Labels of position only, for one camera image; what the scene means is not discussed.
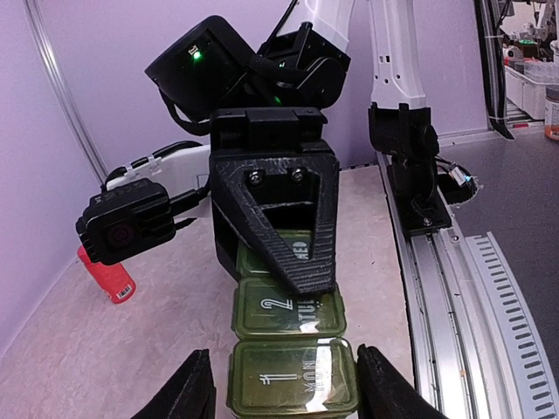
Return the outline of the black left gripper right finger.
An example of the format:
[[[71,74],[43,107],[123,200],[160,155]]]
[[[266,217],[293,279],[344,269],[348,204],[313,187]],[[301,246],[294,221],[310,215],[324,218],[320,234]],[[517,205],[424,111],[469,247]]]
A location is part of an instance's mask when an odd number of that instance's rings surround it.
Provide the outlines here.
[[[445,419],[377,347],[358,347],[356,371],[361,397],[359,418]]]

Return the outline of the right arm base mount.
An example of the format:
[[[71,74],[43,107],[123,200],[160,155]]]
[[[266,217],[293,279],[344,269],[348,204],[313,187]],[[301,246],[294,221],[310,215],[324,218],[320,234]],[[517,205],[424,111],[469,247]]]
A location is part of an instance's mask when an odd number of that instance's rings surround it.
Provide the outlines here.
[[[439,156],[431,109],[411,109],[407,104],[384,109],[374,102],[369,109],[369,137],[373,148],[390,158],[390,189],[404,234],[450,228],[446,206],[473,198],[478,184],[466,168]]]

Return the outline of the brown supplement bottle grey lid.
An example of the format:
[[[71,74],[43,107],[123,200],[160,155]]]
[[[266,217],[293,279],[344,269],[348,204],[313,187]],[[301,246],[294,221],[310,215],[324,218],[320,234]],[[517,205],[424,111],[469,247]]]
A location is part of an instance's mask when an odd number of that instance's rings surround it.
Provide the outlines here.
[[[544,134],[551,141],[558,141],[559,88],[547,86],[545,95]]]

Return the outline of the right aluminium frame post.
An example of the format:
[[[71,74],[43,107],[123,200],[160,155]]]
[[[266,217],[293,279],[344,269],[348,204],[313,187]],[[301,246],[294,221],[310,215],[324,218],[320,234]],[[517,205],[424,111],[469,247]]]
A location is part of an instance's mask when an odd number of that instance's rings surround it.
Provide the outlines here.
[[[507,141],[514,136],[507,127],[506,77],[499,34],[500,6],[498,1],[473,2],[480,47],[480,62],[487,118],[491,128]]]

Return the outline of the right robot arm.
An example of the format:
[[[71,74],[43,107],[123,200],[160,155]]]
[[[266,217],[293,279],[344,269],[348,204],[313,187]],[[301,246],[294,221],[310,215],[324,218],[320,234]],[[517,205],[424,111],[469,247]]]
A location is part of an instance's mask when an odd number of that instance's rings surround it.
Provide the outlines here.
[[[146,68],[175,123],[210,137],[217,257],[231,274],[244,244],[293,294],[335,286],[340,163],[322,137],[323,112],[348,73],[353,8],[293,1],[258,49],[225,18],[207,17]],[[418,76],[413,4],[374,1],[369,9],[370,140],[392,159],[405,218],[418,221],[436,195],[438,143]]]

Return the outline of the white plastic storage bin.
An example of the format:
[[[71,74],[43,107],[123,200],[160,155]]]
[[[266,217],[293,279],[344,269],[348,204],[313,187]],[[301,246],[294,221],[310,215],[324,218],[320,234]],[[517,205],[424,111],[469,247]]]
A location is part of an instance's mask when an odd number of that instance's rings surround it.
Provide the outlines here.
[[[507,99],[533,120],[543,120],[546,89],[558,85],[558,64],[508,59],[504,69]]]

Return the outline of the green pill organizer box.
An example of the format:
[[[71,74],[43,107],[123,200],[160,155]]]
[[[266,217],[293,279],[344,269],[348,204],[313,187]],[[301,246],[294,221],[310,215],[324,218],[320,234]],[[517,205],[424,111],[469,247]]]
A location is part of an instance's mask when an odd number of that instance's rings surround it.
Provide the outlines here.
[[[245,244],[231,329],[227,406],[236,418],[352,418],[359,405],[339,291],[293,296]]]

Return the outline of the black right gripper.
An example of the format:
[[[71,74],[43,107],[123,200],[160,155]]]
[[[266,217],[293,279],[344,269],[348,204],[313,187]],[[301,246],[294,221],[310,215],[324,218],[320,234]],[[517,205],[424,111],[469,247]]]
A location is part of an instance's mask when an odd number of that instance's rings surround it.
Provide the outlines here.
[[[210,117],[217,259],[239,279],[244,244],[291,293],[335,285],[340,163],[315,107],[222,108]]]

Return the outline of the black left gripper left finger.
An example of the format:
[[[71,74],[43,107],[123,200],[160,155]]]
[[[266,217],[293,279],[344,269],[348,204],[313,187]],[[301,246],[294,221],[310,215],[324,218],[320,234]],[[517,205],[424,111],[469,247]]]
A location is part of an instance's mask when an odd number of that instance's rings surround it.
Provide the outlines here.
[[[133,418],[215,418],[216,397],[210,351],[197,349]]]

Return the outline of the orange pill bottle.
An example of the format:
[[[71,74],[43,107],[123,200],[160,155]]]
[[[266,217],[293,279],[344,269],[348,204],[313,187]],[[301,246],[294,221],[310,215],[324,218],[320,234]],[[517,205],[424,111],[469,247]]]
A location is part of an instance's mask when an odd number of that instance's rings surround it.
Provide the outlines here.
[[[100,289],[114,304],[121,304],[134,295],[136,283],[122,264],[94,263],[83,246],[78,248],[77,255]]]

